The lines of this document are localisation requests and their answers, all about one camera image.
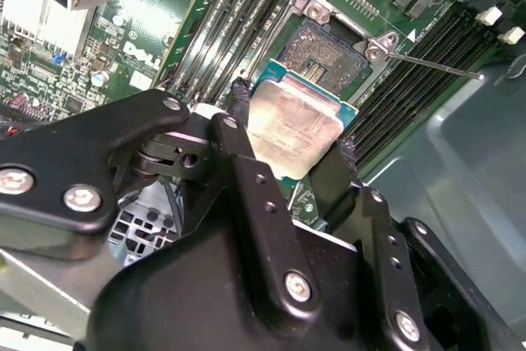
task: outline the black cable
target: black cable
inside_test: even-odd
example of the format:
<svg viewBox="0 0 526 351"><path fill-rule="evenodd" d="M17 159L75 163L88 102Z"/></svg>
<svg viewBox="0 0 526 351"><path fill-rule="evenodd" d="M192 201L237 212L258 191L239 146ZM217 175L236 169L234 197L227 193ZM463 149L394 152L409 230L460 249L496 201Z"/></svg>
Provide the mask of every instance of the black cable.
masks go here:
<svg viewBox="0 0 526 351"><path fill-rule="evenodd" d="M172 190L172 184L168 181L160 178L159 182L163 185L164 191L166 192L166 197L168 198L168 203L170 204L170 209L172 210L173 223L175 224L175 230L177 231L178 237L181 237L182 233L182 220L181 213L179 211L178 203L175 201L175 194Z"/></svg>

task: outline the silver screw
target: silver screw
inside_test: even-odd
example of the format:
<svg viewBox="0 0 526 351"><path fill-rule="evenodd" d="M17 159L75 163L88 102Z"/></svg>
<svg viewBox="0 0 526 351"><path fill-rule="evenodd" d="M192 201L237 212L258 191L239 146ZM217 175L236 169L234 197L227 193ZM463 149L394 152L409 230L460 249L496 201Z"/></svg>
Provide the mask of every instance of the silver screw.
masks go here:
<svg viewBox="0 0 526 351"><path fill-rule="evenodd" d="M102 199L90 185L77 185L69 188L64 194L64 204L73 211L89 213L99 208Z"/></svg>
<svg viewBox="0 0 526 351"><path fill-rule="evenodd" d="M311 7L309 8L309 17L316 19L320 15L320 9L318 7Z"/></svg>
<svg viewBox="0 0 526 351"><path fill-rule="evenodd" d="M0 193L20 195L28 192L35 184L35 179L22 169L0 170Z"/></svg>
<svg viewBox="0 0 526 351"><path fill-rule="evenodd" d="M417 231L420 232L421 234L427 234L427 229L424 228L422 224L415 222L414 226L417 229Z"/></svg>
<svg viewBox="0 0 526 351"><path fill-rule="evenodd" d="M371 191L371 195L372 195L372 198L373 198L375 201L378 201L378 202L384 201L384 200L381 198L381 195L380 195L380 193L378 193L378 191Z"/></svg>
<svg viewBox="0 0 526 351"><path fill-rule="evenodd" d="M298 273L287 273L285 276L285 286L290 296L299 302L306 302L311 298L311 286L307 280Z"/></svg>
<svg viewBox="0 0 526 351"><path fill-rule="evenodd" d="M415 324L413 318L405 312L397 312L395 319L396 324L407 339L415 343L420 340L420 330L418 330L417 324Z"/></svg>
<svg viewBox="0 0 526 351"><path fill-rule="evenodd" d="M379 55L380 55L380 54L378 53L378 50L377 50L377 49L372 49L372 50L369 52L369 58L370 58L372 61L377 60Z"/></svg>
<svg viewBox="0 0 526 351"><path fill-rule="evenodd" d="M223 122L226 123L229 127L232 127L234 129L236 129L238 127L238 123L233 118L225 117L225 118L223 118Z"/></svg>
<svg viewBox="0 0 526 351"><path fill-rule="evenodd" d="M163 101L163 104L171 110L178 111L181 109L181 105L176 99L167 98Z"/></svg>

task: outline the motherboard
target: motherboard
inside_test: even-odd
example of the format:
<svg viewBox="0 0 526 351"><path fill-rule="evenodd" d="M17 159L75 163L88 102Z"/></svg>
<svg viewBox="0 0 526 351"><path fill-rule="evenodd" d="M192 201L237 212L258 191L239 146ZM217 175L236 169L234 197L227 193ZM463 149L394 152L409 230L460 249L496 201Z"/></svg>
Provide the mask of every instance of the motherboard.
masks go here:
<svg viewBox="0 0 526 351"><path fill-rule="evenodd" d="M358 110L344 133L366 173L521 40L523 1L0 0L2 119L50 122L148 89L222 107L235 79L276 61ZM282 187L313 224L308 181Z"/></svg>

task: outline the dimm slot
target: dimm slot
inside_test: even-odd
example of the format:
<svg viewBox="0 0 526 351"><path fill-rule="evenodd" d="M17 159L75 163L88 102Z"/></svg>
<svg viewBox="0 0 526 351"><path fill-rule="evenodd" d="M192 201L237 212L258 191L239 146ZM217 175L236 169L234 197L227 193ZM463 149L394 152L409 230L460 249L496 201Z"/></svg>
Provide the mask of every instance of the dimm slot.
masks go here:
<svg viewBox="0 0 526 351"><path fill-rule="evenodd" d="M414 57L468 68L495 45L495 36L473 24L473 16L451 10L410 52ZM408 125L422 118L458 77L401 62L376 87L345 134L354 134L362 169Z"/></svg>

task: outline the cpu processor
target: cpu processor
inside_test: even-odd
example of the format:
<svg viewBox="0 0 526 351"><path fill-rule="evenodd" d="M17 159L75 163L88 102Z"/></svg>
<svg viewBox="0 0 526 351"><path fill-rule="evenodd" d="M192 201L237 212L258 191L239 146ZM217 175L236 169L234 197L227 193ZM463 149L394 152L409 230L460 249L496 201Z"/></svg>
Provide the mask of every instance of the cpu processor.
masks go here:
<svg viewBox="0 0 526 351"><path fill-rule="evenodd" d="M299 180L327 152L357 110L271 61L250 102L248 136L276 178Z"/></svg>

